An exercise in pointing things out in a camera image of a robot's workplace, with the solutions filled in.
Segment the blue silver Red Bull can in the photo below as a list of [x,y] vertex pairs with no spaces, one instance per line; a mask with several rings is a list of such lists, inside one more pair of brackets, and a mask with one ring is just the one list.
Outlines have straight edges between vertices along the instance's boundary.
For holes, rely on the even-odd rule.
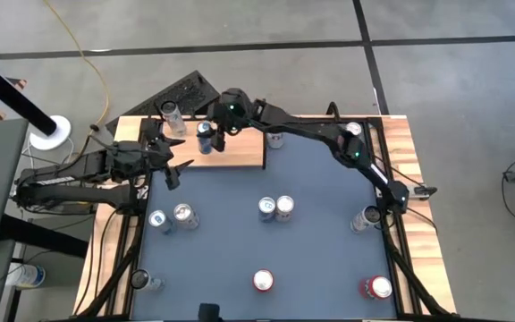
[[207,155],[212,152],[211,138],[214,135],[214,129],[209,121],[202,121],[197,125],[198,150],[201,154]]
[[155,210],[150,213],[148,222],[162,234],[168,235],[174,232],[174,222],[162,210]]
[[264,197],[258,202],[258,219],[261,222],[269,223],[274,221],[275,211],[276,203],[271,197]]

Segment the small black hub device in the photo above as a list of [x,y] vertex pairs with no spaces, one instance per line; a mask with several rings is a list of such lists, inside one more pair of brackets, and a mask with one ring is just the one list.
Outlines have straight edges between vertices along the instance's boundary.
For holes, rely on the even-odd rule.
[[409,189],[409,196],[412,199],[427,200],[437,192],[434,186],[428,187],[426,185],[414,185]]

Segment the black rounded object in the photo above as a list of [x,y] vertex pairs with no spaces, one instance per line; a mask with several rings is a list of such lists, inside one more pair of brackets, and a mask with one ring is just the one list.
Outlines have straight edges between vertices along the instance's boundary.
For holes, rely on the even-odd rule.
[[220,306],[214,303],[201,303],[198,307],[198,322],[223,322]]

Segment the black pole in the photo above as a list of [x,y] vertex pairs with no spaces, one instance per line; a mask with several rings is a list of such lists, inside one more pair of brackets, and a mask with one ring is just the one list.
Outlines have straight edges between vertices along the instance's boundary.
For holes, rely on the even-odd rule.
[[57,130],[57,124],[47,114],[17,90],[10,81],[0,74],[0,101],[25,118],[46,136]]

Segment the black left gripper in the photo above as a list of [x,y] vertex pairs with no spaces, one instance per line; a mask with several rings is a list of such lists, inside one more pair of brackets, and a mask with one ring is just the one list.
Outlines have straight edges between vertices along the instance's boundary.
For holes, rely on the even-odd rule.
[[191,159],[178,165],[168,165],[168,162],[174,157],[171,147],[181,145],[185,140],[169,139],[164,134],[148,133],[143,135],[143,140],[145,147],[141,151],[139,175],[162,171],[165,175],[167,188],[170,191],[176,189],[180,185],[179,176],[194,162]]

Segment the white Celsius energy drink can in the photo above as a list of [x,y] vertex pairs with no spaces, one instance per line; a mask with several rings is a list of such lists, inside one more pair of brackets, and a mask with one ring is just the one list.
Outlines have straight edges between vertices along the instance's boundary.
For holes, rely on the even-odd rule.
[[367,206],[360,210],[350,221],[350,229],[361,233],[381,221],[381,213],[375,206]]
[[131,273],[131,287],[136,291],[154,291],[164,286],[164,281],[153,277],[145,269],[137,269]]

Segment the wooden tray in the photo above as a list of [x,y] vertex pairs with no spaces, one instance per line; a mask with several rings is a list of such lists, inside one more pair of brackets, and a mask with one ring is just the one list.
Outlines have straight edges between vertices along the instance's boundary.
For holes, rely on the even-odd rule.
[[172,133],[165,120],[159,116],[153,116],[144,120],[146,130],[144,134],[164,134],[166,138],[185,140],[181,145],[171,147],[173,159],[169,166],[178,165],[193,159],[194,162],[188,168],[212,168],[212,167],[261,167],[264,162],[265,142],[263,134],[253,129],[243,130],[235,136],[225,136],[225,148],[223,152],[212,149],[212,152],[203,155],[198,150],[197,125],[204,118],[186,119],[187,133],[177,136]]

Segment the clear glass can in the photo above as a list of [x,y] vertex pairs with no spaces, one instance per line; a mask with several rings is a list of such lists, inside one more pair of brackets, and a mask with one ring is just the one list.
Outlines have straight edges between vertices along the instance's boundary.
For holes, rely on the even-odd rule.
[[182,119],[182,114],[175,102],[165,101],[162,103],[159,110],[173,134],[181,137],[187,133],[187,128]]

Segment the white bottle blue label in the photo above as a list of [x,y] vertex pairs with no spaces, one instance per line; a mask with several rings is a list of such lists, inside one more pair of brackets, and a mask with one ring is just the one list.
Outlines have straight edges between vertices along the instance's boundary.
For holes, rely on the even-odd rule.
[[22,289],[39,287],[46,278],[46,270],[41,266],[23,263],[11,263],[5,280],[6,286]]

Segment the black desk leg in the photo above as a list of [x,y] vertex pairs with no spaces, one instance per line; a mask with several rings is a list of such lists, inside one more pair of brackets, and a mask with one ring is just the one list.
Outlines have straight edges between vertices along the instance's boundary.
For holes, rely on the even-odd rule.
[[13,240],[77,258],[85,258],[89,246],[87,241],[8,215],[3,215],[0,221],[0,240]]

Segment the white round stand base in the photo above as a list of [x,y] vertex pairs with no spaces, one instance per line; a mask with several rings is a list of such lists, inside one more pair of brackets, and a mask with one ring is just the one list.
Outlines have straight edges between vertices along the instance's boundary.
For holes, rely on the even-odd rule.
[[46,135],[40,130],[31,131],[29,143],[33,148],[42,151],[53,150],[63,145],[70,138],[72,132],[70,121],[62,115],[51,115],[50,118],[55,122],[55,131],[50,135]]

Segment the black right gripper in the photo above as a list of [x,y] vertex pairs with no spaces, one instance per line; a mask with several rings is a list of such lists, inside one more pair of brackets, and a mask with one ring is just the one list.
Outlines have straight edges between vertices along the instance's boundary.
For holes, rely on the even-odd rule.
[[[208,121],[214,123],[220,131],[237,134],[251,127],[256,115],[256,106],[245,91],[239,88],[229,88],[222,92],[218,101],[207,110]],[[223,132],[215,132],[211,138],[212,148],[223,152],[225,139]]]

